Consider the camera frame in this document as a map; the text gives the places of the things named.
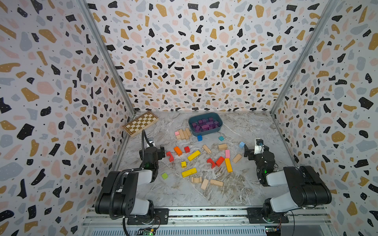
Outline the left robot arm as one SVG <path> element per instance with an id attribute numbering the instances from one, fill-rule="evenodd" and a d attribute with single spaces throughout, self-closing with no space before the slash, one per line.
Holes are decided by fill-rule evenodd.
<path id="1" fill-rule="evenodd" d="M 111 171 L 104 178 L 94 205 L 97 214 L 108 215 L 113 220 L 134 218 L 144 224 L 156 218 L 153 201 L 138 199 L 136 194 L 139 186 L 156 180 L 158 162 L 165 157 L 165 150 L 149 142 L 145 130 L 142 130 L 141 142 L 139 154 L 142 163 L 139 168 Z"/>

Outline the teal storage bin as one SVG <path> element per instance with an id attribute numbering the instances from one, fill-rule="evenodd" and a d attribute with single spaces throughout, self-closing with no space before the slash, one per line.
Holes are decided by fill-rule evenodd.
<path id="1" fill-rule="evenodd" d="M 220 131 L 223 121 L 217 113 L 204 113 L 190 117 L 190 131 L 194 136 L 204 136 Z"/>

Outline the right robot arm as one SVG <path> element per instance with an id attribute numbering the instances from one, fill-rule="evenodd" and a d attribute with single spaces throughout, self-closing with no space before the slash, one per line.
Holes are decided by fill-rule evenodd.
<path id="1" fill-rule="evenodd" d="M 244 145 L 244 156 L 255 162 L 261 185 L 288 187 L 287 193 L 266 199 L 260 212 L 251 215 L 251 218 L 260 217 L 267 223 L 286 222 L 284 215 L 289 211 L 331 203 L 329 188 L 311 166 L 289 166 L 275 170 L 275 155 L 261 139 L 257 140 L 253 149 Z"/>

